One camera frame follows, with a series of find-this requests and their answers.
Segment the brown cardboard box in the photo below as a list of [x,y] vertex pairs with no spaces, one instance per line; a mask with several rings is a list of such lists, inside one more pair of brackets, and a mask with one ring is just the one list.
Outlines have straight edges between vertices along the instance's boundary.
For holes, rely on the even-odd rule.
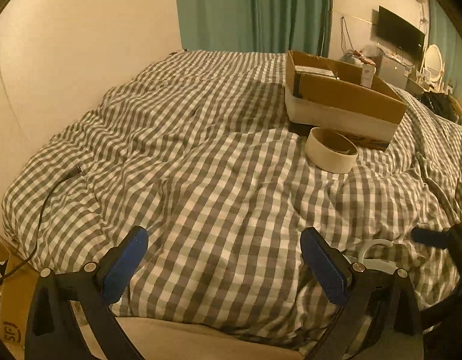
[[343,134],[355,145],[385,151],[407,106],[379,77],[361,84],[363,69],[297,50],[286,55],[285,105],[299,134],[321,127]]

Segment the grey mini fridge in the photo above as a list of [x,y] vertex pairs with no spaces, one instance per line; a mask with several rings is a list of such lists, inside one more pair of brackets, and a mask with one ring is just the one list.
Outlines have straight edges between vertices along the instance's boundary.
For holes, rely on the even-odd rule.
[[395,58],[381,52],[376,57],[376,74],[386,83],[400,89],[405,89],[409,69]]

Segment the white tape roll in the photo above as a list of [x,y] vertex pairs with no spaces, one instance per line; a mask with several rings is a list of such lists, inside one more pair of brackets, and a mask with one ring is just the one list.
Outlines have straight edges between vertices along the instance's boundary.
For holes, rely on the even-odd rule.
[[357,147],[345,136],[322,127],[313,127],[305,147],[307,157],[321,170],[346,174],[356,165]]

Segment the teal curtain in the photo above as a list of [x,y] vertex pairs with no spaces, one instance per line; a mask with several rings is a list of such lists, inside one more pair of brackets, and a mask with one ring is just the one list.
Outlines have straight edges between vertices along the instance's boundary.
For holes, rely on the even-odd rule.
[[332,0],[176,0],[188,50],[329,52]]
[[453,23],[436,0],[428,0],[430,44],[436,44],[445,63],[444,80],[454,89],[462,83],[462,40]]

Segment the white purple cream tube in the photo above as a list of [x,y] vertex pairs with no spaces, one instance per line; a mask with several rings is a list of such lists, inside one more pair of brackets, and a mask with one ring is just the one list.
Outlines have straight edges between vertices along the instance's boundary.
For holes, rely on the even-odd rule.
[[372,64],[364,63],[361,71],[360,84],[366,88],[371,88],[373,84],[376,67]]

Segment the floor cardboard box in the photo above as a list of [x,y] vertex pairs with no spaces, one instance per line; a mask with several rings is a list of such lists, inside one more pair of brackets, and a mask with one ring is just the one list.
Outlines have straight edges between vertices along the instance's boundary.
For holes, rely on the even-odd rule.
[[[0,236],[0,278],[23,262],[20,253]],[[24,347],[29,311],[39,273],[26,263],[0,285],[0,338],[12,348]]]

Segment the oval white vanity mirror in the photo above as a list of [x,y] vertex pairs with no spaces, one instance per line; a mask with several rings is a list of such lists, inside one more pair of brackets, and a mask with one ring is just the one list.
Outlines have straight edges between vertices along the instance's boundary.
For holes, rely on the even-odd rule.
[[428,46],[424,53],[422,73],[431,83],[438,83],[444,74],[444,60],[441,50],[436,44]]

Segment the black wall television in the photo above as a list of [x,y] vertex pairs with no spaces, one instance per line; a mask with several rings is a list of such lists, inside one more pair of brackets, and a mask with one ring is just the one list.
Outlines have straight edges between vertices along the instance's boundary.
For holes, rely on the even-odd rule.
[[398,47],[415,60],[422,59],[425,34],[383,6],[380,6],[378,10],[376,35]]

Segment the black bag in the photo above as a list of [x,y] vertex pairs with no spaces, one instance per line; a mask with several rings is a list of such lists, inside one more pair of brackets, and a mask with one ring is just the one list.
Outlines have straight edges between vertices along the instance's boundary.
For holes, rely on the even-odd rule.
[[437,116],[459,125],[462,124],[461,117],[455,111],[449,96],[435,92],[424,92],[417,96],[417,100]]

